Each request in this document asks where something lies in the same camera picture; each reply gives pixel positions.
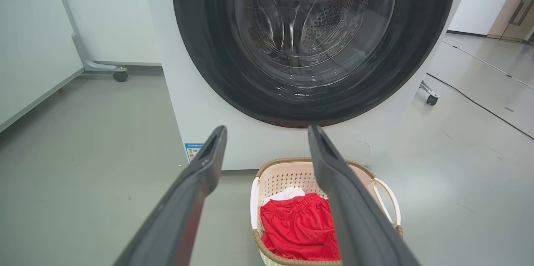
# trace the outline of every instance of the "washing machine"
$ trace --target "washing machine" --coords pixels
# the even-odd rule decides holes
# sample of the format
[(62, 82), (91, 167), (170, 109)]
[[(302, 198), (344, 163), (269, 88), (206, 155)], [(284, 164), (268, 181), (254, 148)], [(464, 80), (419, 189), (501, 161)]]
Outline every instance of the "washing machine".
[(372, 163), (459, 1), (148, 0), (176, 150), (195, 158), (225, 125), (223, 170), (258, 169), (309, 156), (306, 128), (320, 125), (345, 158)]

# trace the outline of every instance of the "red clothing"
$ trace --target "red clothing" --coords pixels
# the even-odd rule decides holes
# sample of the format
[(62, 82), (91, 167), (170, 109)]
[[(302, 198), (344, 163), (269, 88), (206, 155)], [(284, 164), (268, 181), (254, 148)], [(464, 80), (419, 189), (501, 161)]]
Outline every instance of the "red clothing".
[(328, 200), (316, 193), (270, 200), (259, 210), (262, 241), (278, 256), (296, 260), (341, 260)]

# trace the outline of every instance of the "washing machine door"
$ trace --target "washing machine door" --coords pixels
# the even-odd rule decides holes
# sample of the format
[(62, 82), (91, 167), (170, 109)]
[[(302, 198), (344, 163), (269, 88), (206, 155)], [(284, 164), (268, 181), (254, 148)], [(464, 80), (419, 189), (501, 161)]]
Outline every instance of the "washing machine door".
[(374, 108), (416, 72), (452, 0), (174, 0), (189, 55), (248, 116), (332, 125)]

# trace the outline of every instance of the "plastic laundry basket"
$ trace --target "plastic laundry basket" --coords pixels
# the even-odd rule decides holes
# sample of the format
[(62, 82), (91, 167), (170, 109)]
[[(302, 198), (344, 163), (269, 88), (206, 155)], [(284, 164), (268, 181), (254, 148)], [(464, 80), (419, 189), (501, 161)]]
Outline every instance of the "plastic laundry basket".
[[(347, 164), (352, 167), (356, 176), (362, 181), (364, 186), (367, 186), (370, 195), (374, 198), (376, 203), (382, 207), (385, 216), (402, 237), (401, 212), (397, 199), (391, 189), (389, 189), (384, 182), (376, 178), (376, 176), (363, 165), (353, 161), (347, 161)], [(382, 186), (393, 202), (395, 220), (391, 219), (391, 216), (385, 208), (384, 202), (378, 193), (377, 186)], [(270, 161), (259, 169), (256, 178), (252, 183), (252, 190), (250, 191), (250, 222), (252, 224), (254, 241), (256, 241), (256, 245), (258, 246), (259, 253), (265, 265), (341, 266), (341, 261), (302, 261), (282, 258), (265, 247), (261, 239), (262, 235), (265, 234), (265, 230), (263, 229), (261, 218), (259, 216), (259, 208), (265, 198), (277, 194), (278, 192), (282, 192), (288, 187), (300, 187), (306, 194), (315, 192), (319, 194), (319, 196), (328, 198), (315, 181), (311, 158), (281, 158), (279, 160)]]

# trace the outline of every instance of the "wheel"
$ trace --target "wheel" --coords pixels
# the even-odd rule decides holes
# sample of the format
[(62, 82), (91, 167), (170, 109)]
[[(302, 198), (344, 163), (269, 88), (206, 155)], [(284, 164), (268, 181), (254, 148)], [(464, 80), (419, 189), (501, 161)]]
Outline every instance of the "wheel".
[(113, 78), (118, 82), (126, 82), (128, 74), (125, 71), (113, 73)]
[(437, 98), (430, 95), (427, 99), (427, 104), (429, 105), (435, 105), (437, 102)]

